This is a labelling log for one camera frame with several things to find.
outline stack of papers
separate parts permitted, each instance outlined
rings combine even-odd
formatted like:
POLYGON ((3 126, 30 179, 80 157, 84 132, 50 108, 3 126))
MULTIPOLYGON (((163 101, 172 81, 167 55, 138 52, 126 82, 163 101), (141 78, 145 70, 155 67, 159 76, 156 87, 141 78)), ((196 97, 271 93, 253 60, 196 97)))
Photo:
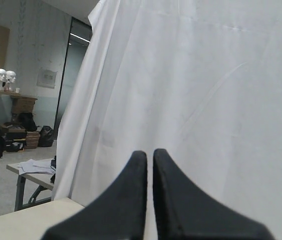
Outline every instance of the stack of papers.
POLYGON ((20 162, 17 166, 19 168, 19 175, 22 174, 55 174, 55 170, 51 168, 51 161, 40 160, 35 161, 30 159, 29 161, 20 162))

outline decorative wall pattern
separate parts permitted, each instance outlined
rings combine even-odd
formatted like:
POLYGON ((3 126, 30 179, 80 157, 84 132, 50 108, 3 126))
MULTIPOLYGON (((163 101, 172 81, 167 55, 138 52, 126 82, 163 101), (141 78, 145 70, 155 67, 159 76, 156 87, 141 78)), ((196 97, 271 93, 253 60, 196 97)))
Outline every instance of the decorative wall pattern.
MULTIPOLYGON (((16 71, 22 94, 38 98, 36 123, 53 126, 71 16, 41 0, 0 0, 0 25, 10 29, 6 70, 16 71), (40 68, 57 72, 54 89, 36 86, 40 68)), ((10 99, 0 101, 8 120, 10 99)))

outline ceiling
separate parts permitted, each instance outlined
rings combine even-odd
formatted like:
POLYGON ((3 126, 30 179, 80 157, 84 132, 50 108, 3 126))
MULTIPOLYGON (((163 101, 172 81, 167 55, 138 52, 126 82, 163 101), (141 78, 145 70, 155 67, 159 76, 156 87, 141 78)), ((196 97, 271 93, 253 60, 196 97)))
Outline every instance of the ceiling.
POLYGON ((43 0, 57 9, 90 24, 88 15, 99 2, 99 0, 43 0))

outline white fabric backdrop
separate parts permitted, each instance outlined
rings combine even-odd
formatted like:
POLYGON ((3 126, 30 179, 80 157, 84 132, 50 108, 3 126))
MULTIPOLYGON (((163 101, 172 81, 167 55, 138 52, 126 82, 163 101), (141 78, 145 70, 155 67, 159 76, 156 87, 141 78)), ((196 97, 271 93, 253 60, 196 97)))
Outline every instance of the white fabric backdrop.
POLYGON ((89 204, 144 150, 145 239, 155 239, 151 158, 166 148, 207 193, 282 240, 282 0, 102 0, 90 21, 55 198, 89 204))

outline table leg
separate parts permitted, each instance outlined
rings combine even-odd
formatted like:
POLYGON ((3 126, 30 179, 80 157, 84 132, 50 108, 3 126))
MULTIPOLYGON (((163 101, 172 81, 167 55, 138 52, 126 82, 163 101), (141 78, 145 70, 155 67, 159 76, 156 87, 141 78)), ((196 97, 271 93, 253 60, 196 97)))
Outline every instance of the table leg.
POLYGON ((24 195, 25 180, 26 178, 20 175, 17 178, 15 207, 14 207, 15 212, 23 209, 23 195, 24 195))

